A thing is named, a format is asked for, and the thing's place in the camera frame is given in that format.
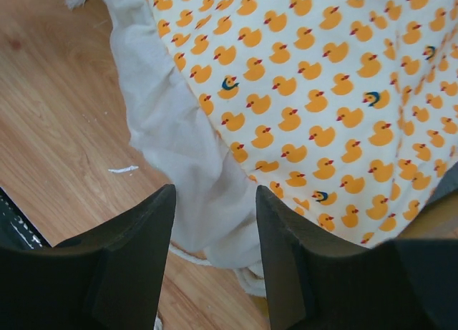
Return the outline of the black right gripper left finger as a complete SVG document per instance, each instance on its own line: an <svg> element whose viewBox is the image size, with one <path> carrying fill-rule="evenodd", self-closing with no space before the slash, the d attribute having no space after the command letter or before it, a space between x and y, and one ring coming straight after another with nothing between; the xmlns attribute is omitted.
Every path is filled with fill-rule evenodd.
<svg viewBox="0 0 458 330"><path fill-rule="evenodd" d="M1 246L3 329L161 329L157 308L175 217L165 185L78 236Z"/></svg>

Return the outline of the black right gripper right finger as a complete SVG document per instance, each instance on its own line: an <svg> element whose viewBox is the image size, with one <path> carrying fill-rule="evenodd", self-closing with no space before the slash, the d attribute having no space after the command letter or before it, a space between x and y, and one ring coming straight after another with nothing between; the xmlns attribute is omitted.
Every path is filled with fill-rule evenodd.
<svg viewBox="0 0 458 330"><path fill-rule="evenodd" d="M394 239L368 249L256 190L272 329L455 329L457 241Z"/></svg>

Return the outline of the duck print bed cover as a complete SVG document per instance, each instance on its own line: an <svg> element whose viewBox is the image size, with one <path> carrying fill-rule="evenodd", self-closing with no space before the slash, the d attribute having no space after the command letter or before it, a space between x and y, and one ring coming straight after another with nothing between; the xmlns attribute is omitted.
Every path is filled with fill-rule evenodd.
<svg viewBox="0 0 458 330"><path fill-rule="evenodd" d="M103 0L172 240L264 296L255 192L370 248L457 167L457 0Z"/></svg>

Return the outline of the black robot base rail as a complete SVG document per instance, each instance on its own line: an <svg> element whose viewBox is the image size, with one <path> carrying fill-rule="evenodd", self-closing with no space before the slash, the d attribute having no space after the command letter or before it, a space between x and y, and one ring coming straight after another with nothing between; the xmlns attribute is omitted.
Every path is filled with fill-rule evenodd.
<svg viewBox="0 0 458 330"><path fill-rule="evenodd" d="M1 246L17 250L50 248L49 242L1 189Z"/></svg>

